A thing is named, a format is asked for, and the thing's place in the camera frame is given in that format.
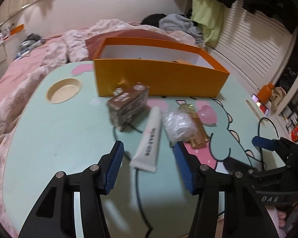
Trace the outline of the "person's right hand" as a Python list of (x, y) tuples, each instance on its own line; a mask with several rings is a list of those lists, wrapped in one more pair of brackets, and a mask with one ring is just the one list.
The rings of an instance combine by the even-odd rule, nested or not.
[(298, 204), (290, 212), (277, 211), (279, 228), (288, 234), (298, 222)]

